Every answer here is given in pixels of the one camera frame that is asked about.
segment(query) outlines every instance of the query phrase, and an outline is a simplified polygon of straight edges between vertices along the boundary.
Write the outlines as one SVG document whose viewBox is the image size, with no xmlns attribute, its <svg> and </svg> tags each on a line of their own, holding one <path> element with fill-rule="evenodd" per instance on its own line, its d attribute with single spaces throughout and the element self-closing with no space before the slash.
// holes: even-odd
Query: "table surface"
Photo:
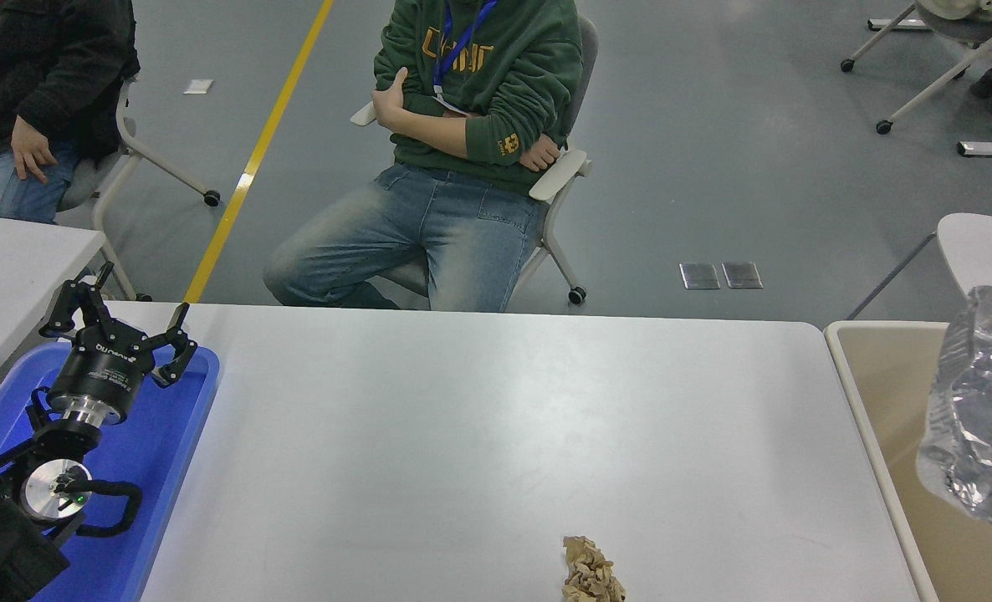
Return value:
<svg viewBox="0 0 992 602">
<path fill-rule="evenodd" d="M 174 309 L 109 306 L 148 333 Z M 220 388 L 145 602 L 555 601 L 564 536 L 629 599 L 917 599 L 810 325 L 195 305 L 186 328 Z"/>
<path fill-rule="evenodd" d="M 0 218 L 0 366 L 38 325 L 54 291 L 104 240 L 97 230 Z"/>
<path fill-rule="evenodd" d="M 938 222 L 938 246 L 964 293 L 992 286 L 992 217 L 951 213 Z"/>
</svg>

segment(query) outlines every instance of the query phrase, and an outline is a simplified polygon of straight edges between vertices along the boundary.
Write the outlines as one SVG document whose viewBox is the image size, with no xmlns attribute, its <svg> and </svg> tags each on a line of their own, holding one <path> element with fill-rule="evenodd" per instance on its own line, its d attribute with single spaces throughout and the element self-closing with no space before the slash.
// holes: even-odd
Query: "yellow floor line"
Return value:
<svg viewBox="0 0 992 602">
<path fill-rule="evenodd" d="M 284 88 L 281 89 L 281 95 L 277 98 L 277 104 L 274 104 L 274 110 L 269 114 L 266 126 L 262 130 L 262 136 L 258 138 L 258 144 L 255 145 L 254 151 L 251 153 L 250 161 L 247 161 L 247 168 L 239 177 L 239 183 L 236 184 L 236 191 L 232 194 L 232 200 L 228 202 L 224 217 L 221 217 L 221 224 L 217 225 L 217 231 L 213 233 L 209 247 L 206 247 L 206 254 L 202 256 L 202 262 L 198 264 L 198 270 L 191 278 L 191 286 L 187 287 L 187 293 L 183 296 L 183 300 L 187 301 L 188 304 L 197 304 L 198 300 L 202 298 L 202 290 L 206 289 L 213 267 L 217 266 L 217 259 L 221 257 L 225 241 L 228 240 L 228 235 L 232 232 L 233 225 L 236 224 L 236 217 L 239 217 L 240 208 L 243 208 L 243 201 L 247 199 L 247 194 L 251 191 L 251 183 L 254 182 L 254 177 L 258 174 L 258 168 L 262 167 L 266 151 L 269 150 L 269 144 L 281 125 L 281 118 L 284 117 L 284 111 L 289 106 L 296 84 L 299 83 L 299 77 L 302 75 L 302 69 L 306 66 L 306 60 L 308 60 L 311 50 L 314 49 L 317 35 L 320 34 L 321 28 L 325 25 L 325 19 L 329 16 L 333 1 L 325 0 L 316 19 L 314 19 L 313 26 L 309 28 L 306 41 L 299 49 L 299 56 L 296 57 L 292 66 L 292 72 L 289 73 L 289 78 L 285 81 Z"/>
</svg>

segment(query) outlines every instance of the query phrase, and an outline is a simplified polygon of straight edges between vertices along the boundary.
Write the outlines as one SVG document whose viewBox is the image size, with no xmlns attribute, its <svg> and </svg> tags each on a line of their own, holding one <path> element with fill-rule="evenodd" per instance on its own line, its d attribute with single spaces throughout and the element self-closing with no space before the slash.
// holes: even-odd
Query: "shoe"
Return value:
<svg viewBox="0 0 992 602">
<path fill-rule="evenodd" d="M 983 77 L 977 83 L 971 84 L 968 92 L 977 99 L 992 98 L 992 69 L 986 69 Z"/>
</svg>

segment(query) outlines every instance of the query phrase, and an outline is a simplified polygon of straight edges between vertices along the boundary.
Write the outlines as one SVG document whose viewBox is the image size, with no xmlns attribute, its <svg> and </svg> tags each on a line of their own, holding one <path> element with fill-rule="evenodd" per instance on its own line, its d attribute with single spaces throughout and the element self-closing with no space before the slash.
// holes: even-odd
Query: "aluminum foil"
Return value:
<svg viewBox="0 0 992 602">
<path fill-rule="evenodd" d="M 968 308 L 946 330 L 917 473 L 929 491 L 992 523 L 990 286 L 971 290 Z"/>
</svg>

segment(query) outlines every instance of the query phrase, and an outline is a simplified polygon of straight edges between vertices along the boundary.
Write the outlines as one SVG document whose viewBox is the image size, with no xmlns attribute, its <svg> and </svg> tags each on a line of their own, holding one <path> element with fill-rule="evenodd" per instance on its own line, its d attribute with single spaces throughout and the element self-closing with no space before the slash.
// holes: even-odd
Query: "man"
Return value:
<svg viewBox="0 0 992 602">
<path fill-rule="evenodd" d="M 424 257 L 432 309 L 504 311 L 581 76 L 573 1 L 396 0 L 374 73 L 396 164 L 285 241 L 266 286 L 286 305 L 394 308 L 366 280 Z"/>
<path fill-rule="evenodd" d="M 0 217 L 52 222 L 80 157 L 116 148 L 132 32 L 128 0 L 0 0 Z"/>
</svg>

